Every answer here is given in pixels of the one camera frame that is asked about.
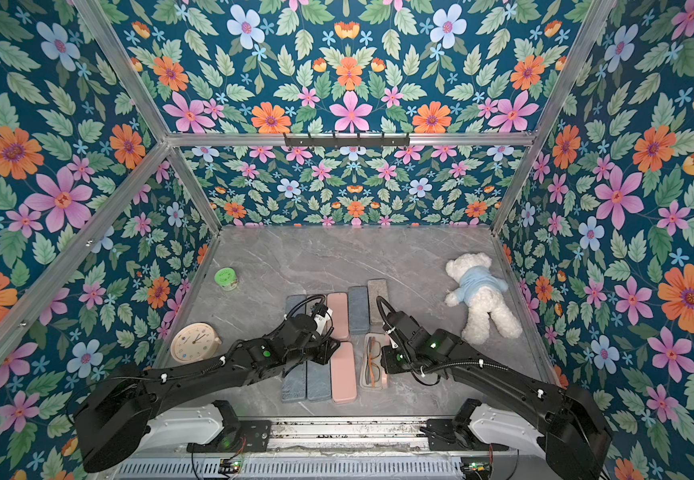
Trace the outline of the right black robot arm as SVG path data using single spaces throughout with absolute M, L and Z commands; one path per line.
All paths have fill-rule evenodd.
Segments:
M 484 444 L 541 454 L 562 479 L 603 479 L 613 431 L 592 394 L 531 378 L 443 329 L 428 332 L 412 316 L 376 300 L 390 343 L 381 363 L 389 375 L 419 382 L 434 375 L 469 386 L 499 403 L 475 401 L 460 410 L 460 429 Z

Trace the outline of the grey case with white glasses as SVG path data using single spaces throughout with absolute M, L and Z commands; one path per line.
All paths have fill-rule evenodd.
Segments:
M 281 386 L 281 401 L 295 403 L 307 398 L 307 365 L 300 364 L 284 376 Z

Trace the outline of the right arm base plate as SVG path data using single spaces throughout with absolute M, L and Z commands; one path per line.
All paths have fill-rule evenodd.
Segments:
M 420 427 L 431 451 L 503 452 L 509 448 L 501 444 L 487 444 L 479 440 L 468 425 L 452 418 L 428 419 Z

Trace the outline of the green case with olive glasses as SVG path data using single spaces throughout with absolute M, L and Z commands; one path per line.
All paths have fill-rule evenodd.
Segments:
M 348 288 L 348 322 L 351 335 L 362 335 L 370 330 L 370 307 L 366 286 Z

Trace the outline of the grey case with black glasses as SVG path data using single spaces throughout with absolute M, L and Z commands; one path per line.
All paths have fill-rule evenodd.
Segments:
M 316 294 L 307 298 L 306 304 L 311 311 L 318 310 L 327 305 L 327 297 L 324 294 Z

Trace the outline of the pink case with brown glasses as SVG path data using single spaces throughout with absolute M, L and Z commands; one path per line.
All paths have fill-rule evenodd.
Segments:
M 327 306 L 332 311 L 331 336 L 340 341 L 348 341 L 349 318 L 348 318 L 348 296 L 343 292 L 334 292 L 327 295 Z

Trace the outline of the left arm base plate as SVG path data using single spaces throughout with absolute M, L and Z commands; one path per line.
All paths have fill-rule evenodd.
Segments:
M 271 438 L 269 420 L 236 420 L 224 426 L 207 444 L 190 443 L 189 453 L 259 453 L 265 452 Z

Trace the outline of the grey case with red glasses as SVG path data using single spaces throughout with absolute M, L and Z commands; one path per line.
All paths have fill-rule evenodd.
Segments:
M 307 296 L 304 294 L 290 295 L 286 298 L 285 314 L 287 318 L 297 315 L 306 315 L 308 306 L 305 302 Z

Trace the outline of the grey case with yellow glasses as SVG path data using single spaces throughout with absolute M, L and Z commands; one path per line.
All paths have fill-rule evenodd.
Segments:
M 308 361 L 306 370 L 307 400 L 311 402 L 330 400 L 332 398 L 330 365 Z

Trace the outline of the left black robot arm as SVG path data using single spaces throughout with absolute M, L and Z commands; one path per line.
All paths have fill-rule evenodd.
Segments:
M 116 370 L 93 385 L 72 416 L 85 471 L 99 473 L 126 460 L 151 420 L 184 403 L 285 376 L 308 361 L 326 365 L 341 344 L 332 337 L 331 320 L 326 296 L 312 295 L 272 332 L 237 340 L 221 356 L 163 369 Z

